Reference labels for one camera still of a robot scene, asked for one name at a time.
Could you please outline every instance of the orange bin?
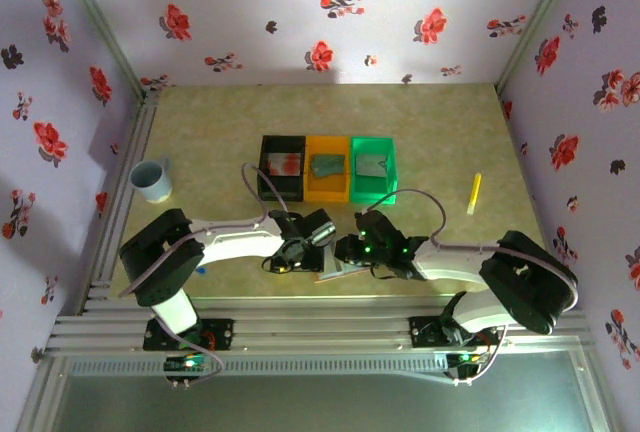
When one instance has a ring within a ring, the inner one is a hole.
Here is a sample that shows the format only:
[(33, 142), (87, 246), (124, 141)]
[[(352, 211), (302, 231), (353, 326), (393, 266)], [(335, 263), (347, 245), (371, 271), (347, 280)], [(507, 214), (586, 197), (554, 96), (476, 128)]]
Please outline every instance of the orange bin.
[[(351, 138), (329, 135), (308, 135), (304, 152), (304, 201), (349, 202), (351, 188)], [(344, 173), (318, 179), (311, 170), (316, 154), (344, 155)]]

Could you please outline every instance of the gray cup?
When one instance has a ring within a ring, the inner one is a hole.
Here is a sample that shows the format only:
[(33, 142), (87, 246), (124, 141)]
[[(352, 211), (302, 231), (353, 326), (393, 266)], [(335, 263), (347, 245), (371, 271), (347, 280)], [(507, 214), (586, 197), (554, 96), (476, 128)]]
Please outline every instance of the gray cup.
[(147, 202), (159, 204), (171, 195), (171, 180), (167, 170), (169, 161), (143, 160), (129, 174), (129, 182)]

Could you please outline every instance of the floral wallpaper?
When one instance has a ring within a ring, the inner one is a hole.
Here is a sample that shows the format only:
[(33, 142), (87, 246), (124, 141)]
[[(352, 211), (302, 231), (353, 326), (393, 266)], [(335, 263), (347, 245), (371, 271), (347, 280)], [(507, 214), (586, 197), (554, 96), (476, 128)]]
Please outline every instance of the floral wallpaper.
[(0, 2), (0, 361), (11, 364), (0, 370), (11, 384), (0, 388), (2, 431), (15, 430), (37, 350), (81, 293), (134, 106), (82, 10), (76, 0)]
[(173, 85), (496, 82), (538, 1), (97, 0), (138, 78)]
[(580, 281), (625, 430), (640, 430), (638, 0), (559, 0), (503, 95), (541, 220)]

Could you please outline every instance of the yellow marker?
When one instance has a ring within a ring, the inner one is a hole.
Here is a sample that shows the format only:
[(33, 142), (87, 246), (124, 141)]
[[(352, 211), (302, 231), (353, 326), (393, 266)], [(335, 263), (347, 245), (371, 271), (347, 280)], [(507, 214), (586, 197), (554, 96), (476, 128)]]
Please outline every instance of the yellow marker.
[(473, 179), (473, 187), (471, 188), (471, 197), (469, 198), (469, 207), (467, 207), (467, 214), (473, 215), (476, 210), (476, 202), (478, 202), (478, 192), (480, 191), (480, 182), (482, 181), (482, 174), (476, 174)]

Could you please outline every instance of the plastic bin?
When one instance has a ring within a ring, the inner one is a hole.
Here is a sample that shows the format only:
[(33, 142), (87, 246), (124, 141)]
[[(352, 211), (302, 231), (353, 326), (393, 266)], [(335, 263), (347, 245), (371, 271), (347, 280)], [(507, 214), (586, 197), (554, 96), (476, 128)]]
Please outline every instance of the plastic bin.
[[(351, 185), (350, 143), (349, 137), (307, 136), (304, 160), (305, 202), (349, 202)], [(311, 170), (311, 158), (316, 154), (344, 155), (344, 174), (317, 178)]]
[[(384, 155), (387, 158), (386, 177), (356, 175), (356, 156), (360, 154)], [(398, 188), (396, 151), (393, 139), (388, 137), (351, 138), (351, 202), (373, 204)], [(392, 195), (383, 204), (395, 204)]]
[[(285, 201), (302, 202), (304, 198), (305, 137), (297, 135), (265, 135), (262, 137), (258, 168), (273, 183)], [(300, 154), (299, 176), (271, 176), (267, 166), (270, 153)], [(258, 196), (263, 200), (276, 200), (276, 196), (262, 177), (258, 175)]]

